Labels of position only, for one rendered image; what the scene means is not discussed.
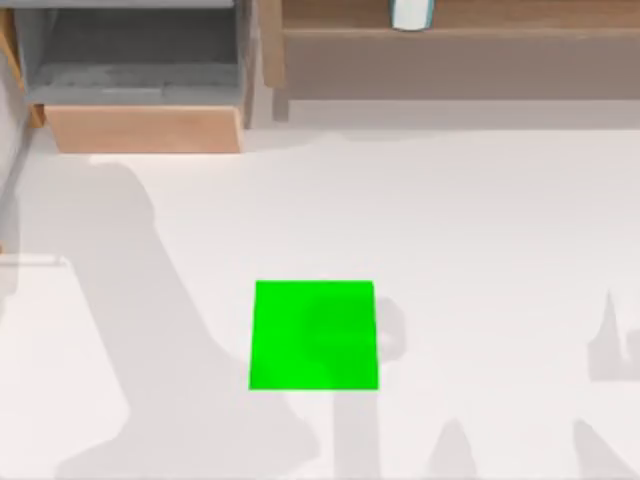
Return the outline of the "wooden open shelf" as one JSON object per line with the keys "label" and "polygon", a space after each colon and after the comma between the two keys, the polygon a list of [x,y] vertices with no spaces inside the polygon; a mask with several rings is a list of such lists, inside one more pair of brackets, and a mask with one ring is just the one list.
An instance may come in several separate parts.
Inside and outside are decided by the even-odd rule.
{"label": "wooden open shelf", "polygon": [[640,100],[640,0],[256,0],[273,113],[303,101]]}

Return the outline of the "pale wooden drawer front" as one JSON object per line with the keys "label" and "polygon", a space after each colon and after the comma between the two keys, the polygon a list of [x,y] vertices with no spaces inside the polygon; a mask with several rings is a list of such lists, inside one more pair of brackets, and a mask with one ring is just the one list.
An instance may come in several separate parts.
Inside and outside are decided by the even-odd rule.
{"label": "pale wooden drawer front", "polygon": [[58,149],[82,154],[208,154],[243,149],[244,112],[221,106],[47,105]]}

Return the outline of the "white and teal cup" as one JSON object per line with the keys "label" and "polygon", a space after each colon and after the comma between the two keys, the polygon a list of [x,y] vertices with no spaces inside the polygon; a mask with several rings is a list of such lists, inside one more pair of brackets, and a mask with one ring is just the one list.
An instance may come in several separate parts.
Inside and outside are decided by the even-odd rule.
{"label": "white and teal cup", "polygon": [[432,24],[435,0],[390,0],[391,27],[399,31],[422,31]]}

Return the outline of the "flat green square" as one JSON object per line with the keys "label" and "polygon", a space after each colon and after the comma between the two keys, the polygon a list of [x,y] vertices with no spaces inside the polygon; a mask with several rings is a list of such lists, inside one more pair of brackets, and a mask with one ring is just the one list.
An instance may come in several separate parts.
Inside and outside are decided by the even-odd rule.
{"label": "flat green square", "polygon": [[249,388],[375,391],[376,298],[370,280],[258,280]]}

